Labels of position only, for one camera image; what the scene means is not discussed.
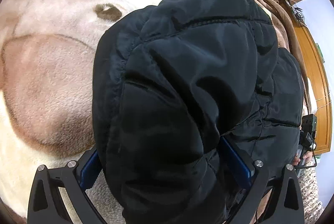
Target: black jacket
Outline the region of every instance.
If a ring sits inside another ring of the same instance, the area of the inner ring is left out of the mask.
[[[127,223],[220,224],[232,182],[216,147],[272,168],[297,150],[303,83],[254,0],[163,0],[101,38],[93,74],[97,150]]]

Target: white wall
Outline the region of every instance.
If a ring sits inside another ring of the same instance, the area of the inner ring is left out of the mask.
[[[296,4],[303,9],[305,24],[325,59],[331,99],[334,99],[334,8],[329,0],[302,0]],[[321,156],[316,167],[319,200],[327,206],[334,193],[334,138],[331,151]]]

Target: silver screw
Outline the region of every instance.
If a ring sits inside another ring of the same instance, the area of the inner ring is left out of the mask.
[[[75,167],[76,166],[76,161],[72,160],[67,163],[68,167]]]
[[[263,167],[263,162],[261,160],[255,160],[254,161],[255,166],[257,167]]]
[[[45,165],[40,165],[40,166],[37,168],[37,170],[38,170],[38,171],[42,171],[44,168],[45,168]]]
[[[287,170],[290,170],[290,171],[293,170],[293,165],[291,164],[287,164],[286,167],[287,167]]]

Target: bed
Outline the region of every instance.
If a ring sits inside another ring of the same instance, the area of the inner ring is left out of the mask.
[[[100,37],[126,14],[160,1],[0,3],[0,198],[16,223],[26,223],[36,167],[64,166],[94,145],[91,73]],[[300,64],[309,112],[312,93],[291,20],[276,0],[255,1],[271,17],[278,45]],[[87,194],[108,223],[125,223],[102,173]],[[73,222],[80,223],[64,189],[61,195]]]

